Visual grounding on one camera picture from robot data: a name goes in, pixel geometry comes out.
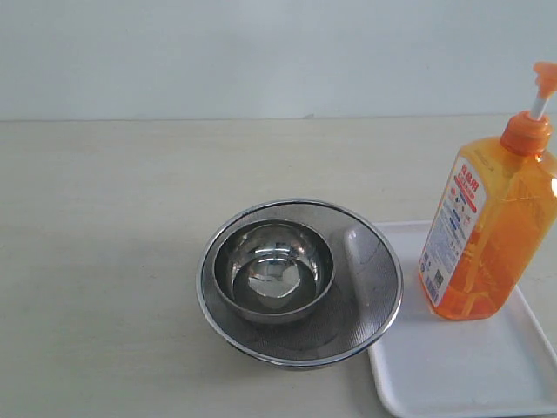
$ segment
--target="white wall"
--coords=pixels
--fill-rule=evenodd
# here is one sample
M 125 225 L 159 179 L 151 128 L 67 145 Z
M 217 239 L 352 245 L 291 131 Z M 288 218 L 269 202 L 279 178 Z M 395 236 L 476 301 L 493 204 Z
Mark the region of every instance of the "white wall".
M 0 119 L 515 112 L 533 62 L 557 61 L 556 16 L 554 0 L 3 0 Z

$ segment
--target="bottle label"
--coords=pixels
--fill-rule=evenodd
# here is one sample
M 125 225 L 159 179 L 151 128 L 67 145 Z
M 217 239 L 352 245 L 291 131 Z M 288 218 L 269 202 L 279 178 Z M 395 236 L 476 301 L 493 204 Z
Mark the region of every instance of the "bottle label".
M 458 156 L 419 260 L 421 279 L 434 306 L 443 299 L 485 203 L 480 176 Z

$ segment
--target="orange liquid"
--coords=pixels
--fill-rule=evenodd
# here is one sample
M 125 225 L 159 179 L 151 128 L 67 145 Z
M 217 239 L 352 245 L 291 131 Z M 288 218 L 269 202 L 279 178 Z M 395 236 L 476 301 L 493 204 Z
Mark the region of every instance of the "orange liquid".
M 459 155 L 477 170 L 487 201 L 433 310 L 450 320 L 479 320 L 504 305 L 557 217 L 557 160 L 519 156 L 485 138 Z

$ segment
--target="bowl rim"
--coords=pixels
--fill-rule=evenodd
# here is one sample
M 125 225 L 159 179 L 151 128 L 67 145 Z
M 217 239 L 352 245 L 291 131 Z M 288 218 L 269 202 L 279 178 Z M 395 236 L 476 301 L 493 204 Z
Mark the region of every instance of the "bowl rim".
M 399 284 L 398 289 L 397 289 L 396 300 L 395 300 L 395 303 L 393 304 L 393 308 L 391 309 L 391 312 L 389 313 L 389 315 L 388 315 L 387 319 L 385 320 L 385 322 L 383 323 L 383 325 L 375 332 L 375 334 L 373 334 L 372 337 L 370 337 L 367 340 L 363 341 L 362 343 L 358 344 L 358 346 L 352 347 L 351 349 L 346 350 L 342 353 L 338 353 L 338 354 L 335 354 L 335 355 L 330 355 L 328 357 L 323 357 L 323 358 L 314 359 L 314 360 L 281 359 L 279 357 L 273 357 L 273 356 L 268 355 L 268 354 L 262 354 L 259 351 L 253 350 L 253 349 L 245 346 L 244 344 L 241 344 L 241 343 L 237 342 L 227 332 L 225 332 L 225 330 L 223 330 L 220 327 L 220 325 L 215 321 L 215 319 L 212 317 L 212 314 L 209 311 L 209 308 L 205 303 L 205 297 L 204 297 L 204 292 L 203 292 L 203 267 L 205 265 L 205 260 L 207 258 L 207 255 L 209 254 L 209 251 L 211 250 L 211 247 L 214 244 L 214 241 L 218 238 L 220 233 L 222 233 L 224 231 L 224 229 L 226 229 L 229 225 L 236 222 L 237 220 L 242 219 L 244 216 L 249 215 L 250 213 L 265 209 L 266 207 L 281 206 L 281 205 L 292 205 L 292 204 L 316 205 L 316 206 L 323 206 L 323 207 L 327 207 L 329 209 L 337 210 L 337 211 L 340 211 L 340 212 L 344 213 L 345 215 L 348 215 L 348 216 L 356 219 L 362 225 L 369 228 L 370 231 L 375 233 L 381 239 L 381 241 L 383 242 L 383 245 L 385 245 L 387 251 L 389 252 L 389 254 L 390 254 L 390 256 L 393 260 L 394 268 L 395 268 L 395 271 L 396 271 L 396 274 L 397 274 L 397 281 L 398 281 L 398 284 Z M 231 346 L 236 348 L 241 353 L 252 357 L 253 359 L 263 361 L 263 362 L 271 364 L 273 366 L 300 370 L 300 369 L 313 369 L 313 368 L 331 366 L 332 364 L 341 362 L 341 361 L 346 360 L 350 357 L 353 357 L 354 355 L 356 355 L 358 353 L 361 353 L 362 351 L 367 349 L 369 346 L 371 346 L 375 341 L 377 341 L 385 333 L 385 331 L 388 328 L 391 327 L 391 325 L 394 323 L 394 320 L 396 319 L 396 317 L 399 313 L 400 305 L 402 303 L 402 296 L 403 296 L 403 293 L 404 293 L 404 281 L 403 281 L 403 273 L 402 273 L 402 267 L 400 265 L 399 257 L 397 256 L 396 252 L 394 252 L 393 246 L 386 239 L 385 234 L 383 234 L 378 229 L 378 227 L 376 227 L 374 224 L 372 224 L 367 219 L 363 218 L 362 216 L 358 215 L 356 212 L 354 212 L 350 209 L 347 209 L 347 208 L 345 208 L 343 206 L 340 206 L 340 205 L 336 205 L 336 204 L 333 204 L 333 203 L 326 202 L 324 200 L 305 199 L 305 198 L 289 198 L 289 199 L 270 200 L 270 201 L 266 201 L 264 203 L 261 203 L 261 204 L 255 205 L 255 206 L 248 207 L 247 209 L 244 209 L 243 211 L 234 215 L 232 218 L 227 220 L 219 229 L 217 229 L 217 231 L 211 236 L 211 238 L 209 239 L 209 241 L 205 245 L 205 249 L 202 252 L 202 255 L 199 259 L 198 270 L 197 270 L 197 275 L 196 275 L 196 292 L 197 292 L 197 296 L 198 296 L 198 304 L 199 304 L 199 307 L 201 308 L 201 312 L 202 312 L 203 316 L 205 317 L 205 320 L 207 320 L 207 322 L 212 327 L 212 329 L 218 335 L 220 335 L 226 342 L 228 342 Z
M 216 241 L 218 238 L 221 237 L 221 235 L 226 231 L 226 229 L 228 229 L 230 226 L 233 226 L 235 222 L 237 222 L 240 219 L 236 219 L 234 220 L 232 223 L 230 223 L 225 229 L 223 229 L 221 231 L 221 233 L 215 237 Z M 231 298 L 228 297 L 228 295 L 223 291 L 223 289 L 220 287 L 218 280 L 217 280 L 217 274 L 215 273 L 215 265 L 216 265 L 216 261 L 218 258 L 218 255 L 220 254 L 220 251 L 223 249 L 223 247 L 225 246 L 226 243 L 229 242 L 229 239 L 231 239 L 236 233 L 238 233 L 239 231 L 241 231 L 244 228 L 247 228 L 249 226 L 254 226 L 257 224 L 262 224 L 263 225 L 271 225 L 271 224 L 279 224 L 279 225 L 287 225 L 290 224 L 290 226 L 302 226 L 302 228 L 307 229 L 310 233 L 314 233 L 315 236 L 318 237 L 318 239 L 321 240 L 321 243 L 325 246 L 326 251 L 327 251 L 327 255 L 328 255 L 328 259 L 331 261 L 331 272 L 329 273 L 329 279 L 328 282 L 326 284 L 326 286 L 323 288 L 323 290 L 321 290 L 321 292 L 319 293 L 319 295 L 314 298 L 311 302 L 306 303 L 305 305 L 303 305 L 302 307 L 297 307 L 296 309 L 290 310 L 290 311 L 286 311 L 286 312 L 280 312 L 280 313 L 262 313 L 259 311 L 253 311 L 251 309 L 248 309 L 246 307 L 242 307 L 240 306 L 238 303 L 236 303 L 234 300 L 232 300 Z M 258 219 L 258 220 L 254 220 L 253 222 L 248 222 L 247 224 L 244 224 L 236 229 L 233 229 L 227 237 L 225 237 L 225 239 L 223 239 L 223 242 L 221 242 L 215 252 L 215 257 L 214 260 L 212 261 L 212 265 L 211 265 L 211 279 L 215 284 L 215 287 L 217 289 L 217 292 L 219 294 L 219 296 L 225 301 L 225 303 L 231 305 L 232 307 L 234 307 L 234 309 L 238 310 L 239 312 L 241 312 L 242 314 L 246 314 L 246 315 L 250 315 L 250 316 L 255 316 L 255 317 L 259 317 L 259 318 L 267 318 L 267 319 L 280 319 L 280 318 L 285 318 L 291 315 L 295 315 L 301 312 L 304 312 L 308 309 L 312 309 L 313 307 L 315 307 L 320 301 L 323 300 L 323 298 L 326 297 L 326 295 L 329 293 L 329 290 L 331 290 L 332 287 L 332 283 L 334 282 L 334 278 L 335 278 L 335 274 L 336 274 L 336 269 L 335 269 L 336 263 L 334 261 L 334 257 L 332 256 L 332 251 L 331 251 L 331 247 L 329 246 L 329 244 L 327 244 L 326 239 L 323 237 L 323 235 L 321 233 L 319 233 L 318 231 L 316 231 L 314 228 L 308 226 L 307 224 L 303 223 L 303 222 L 298 222 L 298 221 L 294 221 L 291 219 L 286 219 L 286 218 L 264 218 L 264 219 Z

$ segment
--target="orange pump head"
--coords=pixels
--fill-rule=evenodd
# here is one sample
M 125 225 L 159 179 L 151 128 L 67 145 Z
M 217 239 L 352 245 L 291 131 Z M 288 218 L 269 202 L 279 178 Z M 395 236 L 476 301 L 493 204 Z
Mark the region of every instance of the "orange pump head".
M 501 144 L 519 155 L 535 155 L 545 151 L 552 126 L 543 114 L 549 98 L 557 90 L 557 64 L 536 63 L 538 95 L 530 111 L 522 111 L 508 121 Z

